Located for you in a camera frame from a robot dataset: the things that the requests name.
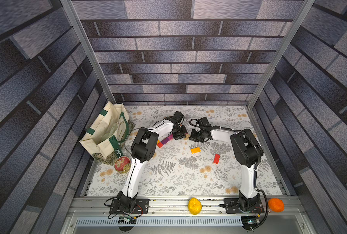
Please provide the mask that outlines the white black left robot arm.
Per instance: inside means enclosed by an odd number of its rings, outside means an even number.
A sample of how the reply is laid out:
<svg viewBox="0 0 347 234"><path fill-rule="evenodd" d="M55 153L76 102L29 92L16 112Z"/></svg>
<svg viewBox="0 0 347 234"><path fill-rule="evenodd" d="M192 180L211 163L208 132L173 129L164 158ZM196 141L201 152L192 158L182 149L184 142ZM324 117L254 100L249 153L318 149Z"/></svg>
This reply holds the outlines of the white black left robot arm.
<svg viewBox="0 0 347 234"><path fill-rule="evenodd" d="M172 134L175 140L186 137L187 130L182 125L183 120L184 115L176 111L173 116L166 117L151 127L139 128L131 145L131 170L124 187L117 195L120 211L129 213L134 210L142 172L146 163L155 154L158 139L161 136L169 136L170 134Z"/></svg>

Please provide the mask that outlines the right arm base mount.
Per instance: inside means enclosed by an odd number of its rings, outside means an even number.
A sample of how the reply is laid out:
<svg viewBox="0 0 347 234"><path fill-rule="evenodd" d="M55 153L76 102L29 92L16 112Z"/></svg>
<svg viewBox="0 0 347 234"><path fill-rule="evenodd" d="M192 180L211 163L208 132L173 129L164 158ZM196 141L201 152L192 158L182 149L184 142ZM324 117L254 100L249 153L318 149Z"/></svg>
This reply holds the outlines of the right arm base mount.
<svg viewBox="0 0 347 234"><path fill-rule="evenodd" d="M263 204L261 201L258 201L256 205L242 210L241 206L238 203L238 198L225 198L224 205L225 211L227 214L251 214L251 215L260 215L265 212Z"/></svg>

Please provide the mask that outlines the purple wooden block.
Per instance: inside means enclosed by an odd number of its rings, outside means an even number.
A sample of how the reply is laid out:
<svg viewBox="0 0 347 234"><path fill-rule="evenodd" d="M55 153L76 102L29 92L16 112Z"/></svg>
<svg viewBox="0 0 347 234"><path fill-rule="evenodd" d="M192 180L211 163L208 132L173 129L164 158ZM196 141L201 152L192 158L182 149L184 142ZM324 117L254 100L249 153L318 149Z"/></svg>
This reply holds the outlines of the purple wooden block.
<svg viewBox="0 0 347 234"><path fill-rule="evenodd" d="M167 138L163 139L160 143L161 143L162 145L165 145L165 144L167 144L170 140L171 140L171 139L167 137Z"/></svg>

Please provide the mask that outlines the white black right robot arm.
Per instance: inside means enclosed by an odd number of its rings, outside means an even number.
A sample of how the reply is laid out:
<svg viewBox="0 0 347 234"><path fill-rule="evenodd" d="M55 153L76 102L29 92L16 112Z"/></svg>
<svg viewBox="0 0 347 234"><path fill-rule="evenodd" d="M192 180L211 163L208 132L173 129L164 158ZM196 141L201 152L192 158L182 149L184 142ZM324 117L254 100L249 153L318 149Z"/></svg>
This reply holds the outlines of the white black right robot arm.
<svg viewBox="0 0 347 234"><path fill-rule="evenodd" d="M204 143L220 140L232 145L234 156L241 164L242 182L236 207L250 213L258 206L261 189L257 188L257 168L264 151L250 129L236 130L227 127L211 126L208 119L191 119L190 125L199 128L192 130L190 140Z"/></svg>

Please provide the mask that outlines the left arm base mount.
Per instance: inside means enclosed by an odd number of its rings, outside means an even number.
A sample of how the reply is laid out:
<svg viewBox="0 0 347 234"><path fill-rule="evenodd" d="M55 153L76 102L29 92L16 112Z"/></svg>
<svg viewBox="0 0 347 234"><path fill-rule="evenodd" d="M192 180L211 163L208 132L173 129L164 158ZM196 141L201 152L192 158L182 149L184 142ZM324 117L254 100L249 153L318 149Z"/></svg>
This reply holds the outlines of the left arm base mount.
<svg viewBox="0 0 347 234"><path fill-rule="evenodd" d="M109 214L133 214L133 215L146 215L149 210L149 199L135 199L130 203L123 203L119 199L113 199L110 205Z"/></svg>

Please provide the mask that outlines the yellow-orange wooden block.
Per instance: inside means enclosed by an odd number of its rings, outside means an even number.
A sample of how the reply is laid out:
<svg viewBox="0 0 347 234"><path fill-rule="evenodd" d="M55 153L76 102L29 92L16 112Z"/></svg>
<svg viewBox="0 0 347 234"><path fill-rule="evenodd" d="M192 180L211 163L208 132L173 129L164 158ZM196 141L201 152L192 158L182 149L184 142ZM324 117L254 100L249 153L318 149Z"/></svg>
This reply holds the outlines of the yellow-orange wooden block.
<svg viewBox="0 0 347 234"><path fill-rule="evenodd" d="M196 147L196 148L192 148L191 149L191 153L192 154L196 154L196 153L200 153L201 152L201 149L199 147Z"/></svg>

